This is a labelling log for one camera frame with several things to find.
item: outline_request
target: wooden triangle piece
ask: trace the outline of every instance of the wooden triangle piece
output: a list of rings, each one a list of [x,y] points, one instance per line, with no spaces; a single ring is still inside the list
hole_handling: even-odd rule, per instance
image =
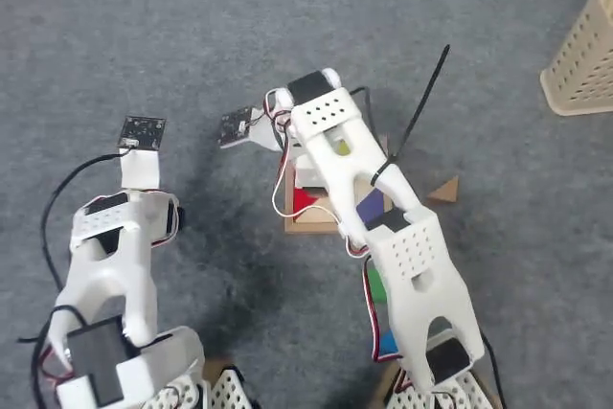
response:
[[[454,176],[449,179],[438,189],[428,195],[428,198],[447,203],[455,203],[458,201],[458,186],[460,184],[460,176]]]

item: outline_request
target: black cable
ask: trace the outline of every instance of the black cable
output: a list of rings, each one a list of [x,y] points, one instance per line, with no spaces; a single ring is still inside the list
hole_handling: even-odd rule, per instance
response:
[[[33,344],[37,340],[38,340],[38,336],[37,337],[18,337],[17,343],[18,344]]]
[[[349,94],[353,96],[360,92],[364,92],[364,104],[366,105],[366,117],[368,118],[369,129],[378,146],[381,148],[381,150],[385,151],[381,145],[381,140],[376,134],[375,117],[373,116],[373,105],[371,104],[371,89],[368,86],[358,86],[354,90],[350,91]]]
[[[378,179],[378,177],[385,171],[387,167],[395,163],[398,157],[400,156],[400,152],[402,151],[402,148],[406,144],[407,139],[409,139],[409,135],[411,134],[411,131],[413,131],[415,124],[418,122],[421,112],[423,111],[425,104],[428,102],[428,98],[430,98],[430,93],[432,92],[432,88],[434,88],[434,84],[436,83],[437,78],[439,77],[439,74],[441,73],[441,70],[443,69],[444,62],[447,59],[447,55],[449,55],[450,49],[451,49],[451,46],[448,44],[445,45],[445,47],[443,48],[443,52],[441,53],[441,56],[439,57],[439,62],[437,62],[437,67],[434,69],[434,72],[432,73],[432,76],[430,77],[430,81],[428,81],[428,84],[425,87],[425,91],[423,92],[423,95],[421,96],[421,101],[418,105],[418,108],[415,110],[415,113],[413,114],[413,117],[411,118],[409,125],[406,127],[406,129],[404,130],[404,133],[402,134],[402,138],[400,139],[400,143],[398,144],[398,148],[396,152],[388,155],[388,158],[385,161],[385,163],[381,166],[381,168],[379,168],[379,170],[375,173],[375,175],[371,179],[371,186],[375,185],[375,182]]]
[[[61,278],[59,277],[59,274],[57,273],[56,266],[54,265],[54,262],[51,259],[51,254],[49,252],[49,244],[47,242],[47,221],[49,220],[49,214],[51,213],[51,209],[54,206],[54,203],[56,203],[56,200],[59,197],[59,194],[66,188],[68,183],[72,181],[75,178],[75,176],[77,176],[77,174],[79,174],[81,171],[85,170],[88,167],[91,167],[92,165],[95,165],[96,163],[105,162],[107,160],[113,160],[114,158],[123,157],[124,155],[127,155],[128,153],[130,153],[132,149],[133,148],[129,148],[124,153],[109,153],[106,155],[101,155],[100,157],[96,157],[92,160],[88,160],[87,162],[79,165],[70,174],[68,174],[63,181],[59,183],[59,186],[57,186],[57,188],[53,191],[53,193],[51,194],[49,198],[49,201],[45,205],[45,208],[43,209],[43,212],[42,212],[42,217],[40,218],[40,242],[42,245],[43,258],[47,262],[47,266],[49,267],[49,271],[51,272],[51,276],[54,279],[54,283],[56,284],[56,288],[58,292],[62,290],[64,285],[63,285],[63,282],[61,281]]]
[[[81,312],[78,311],[73,306],[55,306],[54,309],[51,310],[51,313],[49,314],[49,318],[43,325],[42,329],[40,330],[40,334],[38,335],[38,338],[36,339],[36,345],[34,346],[34,350],[32,351],[32,360],[30,362],[30,386],[32,388],[32,395],[34,397],[34,402],[36,403],[36,407],[38,409],[47,408],[47,404],[45,403],[45,398],[42,396],[42,391],[40,390],[40,375],[38,373],[38,360],[40,356],[42,355],[42,351],[45,347],[45,341],[47,340],[47,334],[49,333],[49,327],[51,326],[51,318],[53,317],[54,313],[56,313],[57,311],[61,311],[61,310],[67,310],[67,311],[72,312],[75,315],[75,317],[79,320],[80,325],[82,327],[87,326],[87,322],[85,321],[85,318],[83,317]]]
[[[496,382],[496,390],[498,391],[498,397],[500,398],[500,404],[502,405],[502,409],[507,409],[507,402],[505,401],[505,395],[502,391],[502,383],[500,380],[500,373],[498,371],[498,363],[496,362],[496,355],[494,354],[494,348],[489,343],[488,338],[484,334],[482,329],[479,329],[481,332],[481,338],[483,339],[483,343],[486,344],[486,348],[489,353],[489,360],[491,361],[491,368],[494,372],[494,381]]]

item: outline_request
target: perforated white plate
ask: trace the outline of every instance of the perforated white plate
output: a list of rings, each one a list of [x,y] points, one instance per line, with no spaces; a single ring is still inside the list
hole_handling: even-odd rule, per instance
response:
[[[236,371],[226,369],[213,387],[213,409],[251,409],[251,402],[242,389],[242,384]]]
[[[197,403],[198,389],[189,377],[181,376],[147,401],[143,409],[193,409]]]
[[[446,383],[444,388],[437,389],[434,395],[418,393],[413,387],[407,388],[402,393],[392,394],[386,409],[434,409],[435,398],[443,409],[454,409],[451,396],[437,392],[447,392],[452,395],[456,409],[494,409],[470,372]]]

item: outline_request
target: blue block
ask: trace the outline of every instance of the blue block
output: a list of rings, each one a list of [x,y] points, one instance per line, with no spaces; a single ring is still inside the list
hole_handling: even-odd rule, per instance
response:
[[[379,337],[379,354],[398,353],[394,335],[390,330]]]

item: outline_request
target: wire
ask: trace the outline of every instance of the wire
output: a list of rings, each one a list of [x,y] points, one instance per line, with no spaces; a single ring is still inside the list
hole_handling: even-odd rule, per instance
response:
[[[272,118],[272,112],[270,110],[270,102],[268,101],[268,97],[279,90],[281,90],[281,88],[273,88],[272,90],[268,90],[266,94],[264,95],[264,102],[263,102],[264,114],[266,114],[269,119]]]
[[[172,392],[176,395],[176,404],[172,409],[178,409],[179,405],[181,404],[181,392],[179,392],[179,389],[176,388],[174,385],[167,385],[164,388],[166,390],[172,390]]]
[[[496,382],[496,390],[498,391],[498,397],[500,398],[500,404],[502,405],[502,409],[507,409],[507,402],[505,401],[505,395],[502,391],[502,382],[500,380],[500,373],[498,371],[498,363],[496,362],[496,355],[494,354],[494,348],[489,343],[488,338],[482,329],[479,329],[481,332],[481,338],[483,339],[484,344],[486,344],[486,348],[488,349],[489,359],[491,361],[491,368],[494,372],[494,381]]]
[[[371,256],[367,257],[362,266],[362,287],[364,288],[364,297],[366,299],[368,316],[371,320],[371,331],[373,333],[373,351],[371,357],[375,363],[383,363],[385,361],[401,358],[402,355],[397,352],[384,355],[379,354],[380,328],[376,318],[375,302],[373,301],[373,293],[371,292],[371,284],[368,277],[368,262],[370,260]]]
[[[319,206],[319,205],[308,205],[306,207],[304,207],[302,210],[297,211],[296,213],[292,213],[290,215],[286,214],[286,213],[282,213],[279,208],[277,207],[277,203],[276,203],[276,197],[277,197],[277,192],[279,191],[279,187],[281,186],[281,183],[284,180],[284,173],[285,170],[287,168],[287,161],[289,159],[289,142],[288,142],[288,136],[287,136],[287,127],[289,126],[290,121],[286,121],[284,123],[284,142],[283,142],[283,154],[281,155],[281,161],[279,162],[279,168],[277,169],[277,179],[275,180],[275,188],[272,191],[272,197],[270,199],[270,201],[272,202],[272,208],[273,210],[275,210],[275,213],[277,213],[277,215],[281,216],[281,217],[285,217],[285,218],[293,218],[293,217],[297,217],[299,215],[301,215],[302,213],[308,211],[308,210],[322,210],[326,213],[328,213],[330,216],[332,216],[332,218],[334,219],[334,221],[336,222],[336,225],[340,226],[341,225],[341,221],[340,219],[336,216],[335,213],[333,213],[332,211],[330,211],[328,208],[324,208],[323,206]],[[363,246],[361,247],[359,250],[354,251],[352,250],[352,244],[350,242],[349,237],[345,238],[345,249],[347,251],[347,254],[353,258],[353,259],[362,259],[364,258],[368,253],[368,247]]]
[[[49,318],[41,328],[40,334],[36,339],[36,345],[34,345],[34,350],[32,351],[32,360],[30,362],[30,386],[32,388],[34,402],[36,403],[36,407],[38,409],[47,408],[45,398],[42,396],[42,391],[40,390],[40,379],[38,372],[40,366],[40,358],[43,355],[43,348],[45,347],[45,341],[47,340],[47,334],[49,333],[49,327],[51,326],[51,319],[54,313],[61,310],[70,311],[75,315],[82,327],[87,326],[87,322],[85,321],[85,318],[83,317],[81,312],[73,306],[55,306],[53,310],[51,310]]]
[[[18,344],[33,344],[38,340],[38,337],[17,337]]]
[[[411,380],[406,378],[406,371],[402,370],[402,372],[397,378],[396,387],[394,388],[394,393],[396,394],[402,393],[407,388],[409,388],[411,385],[413,385],[411,383]]]
[[[376,134],[375,117],[373,116],[373,107],[371,105],[371,89],[368,86],[358,86],[354,90],[350,91],[349,94],[354,96],[360,92],[364,92],[364,104],[366,104],[366,117],[368,118],[369,129],[371,130],[371,133],[373,134],[378,146],[381,148],[381,150],[385,151],[381,145],[381,140]]]
[[[456,397],[454,397],[449,392],[432,392],[432,395],[445,395],[451,398],[451,402],[453,403],[453,409],[458,409],[458,404],[456,403]]]
[[[371,186],[373,187],[375,186],[375,182],[379,178],[379,176],[385,171],[387,167],[395,163],[398,157],[400,156],[400,152],[402,151],[402,148],[406,144],[407,139],[409,139],[409,135],[413,131],[415,124],[418,122],[421,112],[423,111],[425,104],[428,102],[428,98],[430,98],[430,93],[432,92],[432,88],[434,88],[434,84],[436,83],[437,78],[441,74],[441,70],[443,69],[444,62],[447,59],[447,56],[449,55],[450,49],[451,49],[451,46],[448,44],[445,45],[445,47],[443,48],[443,52],[441,53],[441,56],[439,57],[439,62],[437,62],[437,66],[434,69],[432,76],[430,77],[430,81],[428,81],[428,84],[425,87],[425,91],[423,92],[423,95],[421,96],[421,101],[418,104],[418,108],[415,110],[415,113],[413,114],[413,117],[411,118],[409,125],[405,128],[404,133],[402,134],[402,138],[400,139],[400,143],[398,144],[398,148],[396,152],[390,153],[387,156],[387,160],[385,161],[385,163],[381,165],[381,168],[379,168],[376,171],[376,173],[373,175],[373,178],[371,179]]]
[[[42,212],[42,217],[40,218],[40,242],[42,246],[43,258],[47,262],[47,266],[49,267],[49,271],[51,272],[51,276],[54,279],[54,283],[56,284],[56,288],[58,292],[62,290],[64,285],[63,285],[61,278],[59,277],[59,274],[57,273],[57,269],[53,262],[53,259],[51,258],[51,254],[49,252],[49,244],[47,242],[47,221],[49,220],[49,214],[51,213],[51,209],[53,208],[54,203],[56,203],[56,200],[59,197],[59,194],[66,188],[66,186],[70,183],[70,181],[72,181],[75,178],[75,176],[77,176],[77,174],[79,174],[81,171],[97,163],[105,162],[107,160],[113,160],[114,158],[120,158],[125,155],[128,155],[132,151],[132,149],[133,148],[128,148],[127,151],[124,153],[110,153],[106,155],[101,155],[100,157],[93,158],[92,160],[88,160],[87,162],[79,165],[70,174],[68,174],[64,178],[63,181],[59,183],[59,185],[56,187],[56,189],[52,192],[51,196],[49,197],[49,201],[45,205],[45,208],[43,209],[43,212]]]
[[[170,243],[179,233],[179,199],[173,193],[168,193],[159,190],[148,190],[146,193],[158,193],[165,195],[172,202],[172,224],[170,227],[170,233],[164,239],[157,240],[151,244],[152,248],[158,248],[164,244]]]

